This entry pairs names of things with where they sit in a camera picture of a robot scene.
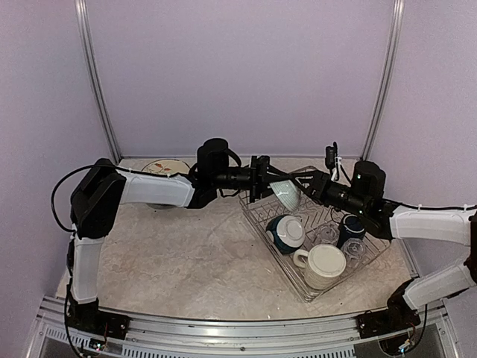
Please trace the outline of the pale green ribbed bowl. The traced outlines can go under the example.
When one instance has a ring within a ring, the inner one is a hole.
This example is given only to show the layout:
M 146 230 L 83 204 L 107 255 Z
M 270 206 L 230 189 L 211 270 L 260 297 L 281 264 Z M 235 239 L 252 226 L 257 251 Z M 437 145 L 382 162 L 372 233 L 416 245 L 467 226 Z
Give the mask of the pale green ribbed bowl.
M 300 205 L 300 191 L 291 180 L 270 183 L 270 188 L 279 202 L 293 212 Z

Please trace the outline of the teal and white bowl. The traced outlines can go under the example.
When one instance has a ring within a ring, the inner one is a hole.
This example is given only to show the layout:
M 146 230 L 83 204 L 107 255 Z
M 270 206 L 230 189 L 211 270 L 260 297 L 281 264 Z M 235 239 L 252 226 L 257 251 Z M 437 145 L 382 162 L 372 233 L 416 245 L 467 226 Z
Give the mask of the teal and white bowl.
M 301 220 L 290 215 L 281 215 L 270 220 L 265 232 L 281 254 L 294 253 L 306 238 Z

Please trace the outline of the cream bird pattern plate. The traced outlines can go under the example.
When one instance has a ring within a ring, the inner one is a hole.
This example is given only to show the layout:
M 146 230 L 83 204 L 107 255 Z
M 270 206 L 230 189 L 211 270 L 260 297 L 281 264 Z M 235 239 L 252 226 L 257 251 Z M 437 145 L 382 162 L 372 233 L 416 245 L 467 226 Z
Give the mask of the cream bird pattern plate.
M 177 173 L 188 174 L 190 167 L 187 163 L 177 159 L 159 159 L 147 164 L 143 172 L 148 172 L 155 175 L 172 176 Z

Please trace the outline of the blue polka dot plate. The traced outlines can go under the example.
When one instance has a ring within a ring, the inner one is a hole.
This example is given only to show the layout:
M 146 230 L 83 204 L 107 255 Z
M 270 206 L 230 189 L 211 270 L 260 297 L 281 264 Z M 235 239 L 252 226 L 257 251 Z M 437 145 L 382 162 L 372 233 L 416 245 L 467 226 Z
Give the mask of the blue polka dot plate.
M 175 206 L 171 204 L 147 204 L 147 206 L 154 210 L 168 210 L 175 208 Z

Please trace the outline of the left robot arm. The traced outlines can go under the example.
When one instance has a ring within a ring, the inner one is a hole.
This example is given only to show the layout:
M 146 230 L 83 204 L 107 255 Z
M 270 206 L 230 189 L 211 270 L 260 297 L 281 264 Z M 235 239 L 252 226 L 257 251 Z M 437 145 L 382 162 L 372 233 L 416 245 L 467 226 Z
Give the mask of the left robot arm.
M 255 201 L 269 194 L 271 183 L 290 178 L 271 166 L 268 156 L 254 156 L 243 167 L 222 138 L 208 139 L 197 150 L 197 162 L 186 174 L 140 172 L 120 168 L 106 158 L 76 171 L 86 174 L 70 196 L 70 225 L 59 223 L 59 227 L 72 236 L 67 286 L 71 314 L 90 332 L 104 325 L 104 314 L 98 310 L 99 259 L 120 205 L 202 209 L 226 190 L 247 191 Z

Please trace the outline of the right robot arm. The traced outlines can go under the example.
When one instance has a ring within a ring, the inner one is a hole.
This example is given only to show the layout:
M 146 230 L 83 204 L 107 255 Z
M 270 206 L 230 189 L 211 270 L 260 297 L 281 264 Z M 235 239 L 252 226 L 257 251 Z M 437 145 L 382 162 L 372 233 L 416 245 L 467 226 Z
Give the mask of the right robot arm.
M 332 181 L 320 170 L 294 173 L 290 178 L 315 203 L 357 216 L 365 231 L 377 239 L 427 239 L 470 247 L 465 257 L 396 289 L 381 315 L 386 330 L 400 329 L 425 304 L 476 286 L 475 207 L 425 209 L 385 199 L 386 174 L 370 161 L 355 163 L 349 186 Z

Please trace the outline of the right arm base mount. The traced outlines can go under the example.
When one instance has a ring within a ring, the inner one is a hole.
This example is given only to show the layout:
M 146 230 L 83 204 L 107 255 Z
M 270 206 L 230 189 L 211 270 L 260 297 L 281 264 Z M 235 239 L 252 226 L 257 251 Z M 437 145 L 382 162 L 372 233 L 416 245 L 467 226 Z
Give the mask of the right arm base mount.
M 421 323 L 415 311 L 401 313 L 385 309 L 366 311 L 356 316 L 356 324 L 361 339 L 394 333 L 400 330 L 416 327 Z

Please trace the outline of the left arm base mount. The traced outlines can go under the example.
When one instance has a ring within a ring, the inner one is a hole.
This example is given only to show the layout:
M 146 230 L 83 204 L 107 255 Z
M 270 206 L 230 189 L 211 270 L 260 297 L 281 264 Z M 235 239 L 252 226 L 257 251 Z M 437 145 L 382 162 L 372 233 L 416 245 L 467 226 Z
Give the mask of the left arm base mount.
M 103 311 L 99 307 L 99 300 L 96 300 L 88 304 L 71 304 L 66 311 L 66 323 L 68 327 L 83 332 L 125 340 L 130 317 Z

